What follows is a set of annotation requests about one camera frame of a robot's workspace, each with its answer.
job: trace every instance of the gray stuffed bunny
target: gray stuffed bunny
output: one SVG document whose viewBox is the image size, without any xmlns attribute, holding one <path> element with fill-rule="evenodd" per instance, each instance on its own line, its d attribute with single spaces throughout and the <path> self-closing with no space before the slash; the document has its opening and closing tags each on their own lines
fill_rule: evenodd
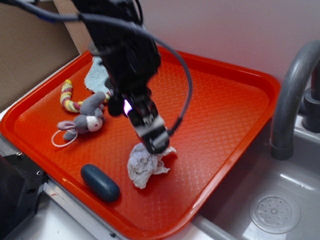
<svg viewBox="0 0 320 240">
<path fill-rule="evenodd" d="M 102 104 L 106 99 L 106 94 L 102 91 L 96 92 L 83 101 L 80 107 L 80 115 L 73 121 L 61 121 L 57 127 L 61 131 L 67 131 L 63 138 L 70 141 L 75 138 L 76 134 L 85 134 L 88 132 L 98 131 L 106 121 L 104 118 Z"/>
</svg>

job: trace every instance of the light blue cloth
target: light blue cloth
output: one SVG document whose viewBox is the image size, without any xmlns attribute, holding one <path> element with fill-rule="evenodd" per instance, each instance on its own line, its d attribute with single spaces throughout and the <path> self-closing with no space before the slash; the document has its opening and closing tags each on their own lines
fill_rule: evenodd
<svg viewBox="0 0 320 240">
<path fill-rule="evenodd" d="M 92 62 L 92 67 L 84 79 L 86 88 L 94 93 L 99 91 L 104 93 L 109 92 L 109 89 L 105 86 L 105 82 L 109 78 L 109 75 L 106 68 L 101 64 L 101 58 L 99 56 L 94 56 Z"/>
</svg>

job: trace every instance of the striped rope toy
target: striped rope toy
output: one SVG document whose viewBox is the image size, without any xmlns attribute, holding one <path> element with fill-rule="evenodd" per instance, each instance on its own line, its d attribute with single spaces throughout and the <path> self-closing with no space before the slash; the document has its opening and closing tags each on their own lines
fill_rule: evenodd
<svg viewBox="0 0 320 240">
<path fill-rule="evenodd" d="M 83 101 L 74 102 L 71 100 L 73 91 L 72 82 L 67 79 L 64 81 L 64 84 L 61 89 L 61 96 L 60 96 L 60 103 L 62 107 L 71 113 L 79 113 L 80 112 L 80 106 L 82 105 Z M 110 99 L 110 93 L 105 94 L 105 100 L 104 104 L 107 104 Z"/>
</svg>

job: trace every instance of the gray sink basin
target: gray sink basin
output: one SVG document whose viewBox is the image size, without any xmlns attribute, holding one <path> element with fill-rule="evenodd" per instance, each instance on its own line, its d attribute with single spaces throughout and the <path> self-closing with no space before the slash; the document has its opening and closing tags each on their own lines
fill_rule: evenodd
<svg viewBox="0 0 320 240">
<path fill-rule="evenodd" d="M 320 239 L 320 135 L 296 127 L 293 157 L 275 160 L 270 130 L 268 123 L 199 212 L 214 239 Z"/>
</svg>

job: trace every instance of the white rag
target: white rag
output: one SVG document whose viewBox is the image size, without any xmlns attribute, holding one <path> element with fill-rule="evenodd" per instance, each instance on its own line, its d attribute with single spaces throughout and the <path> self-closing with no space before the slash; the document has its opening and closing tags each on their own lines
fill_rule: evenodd
<svg viewBox="0 0 320 240">
<path fill-rule="evenodd" d="M 144 189 L 151 175 L 169 172 L 170 168 L 166 168 L 161 159 L 172 152 L 177 152 L 172 146 L 161 154 L 151 154 L 142 143 L 135 145 L 127 165 L 129 177 L 134 185 Z"/>
</svg>

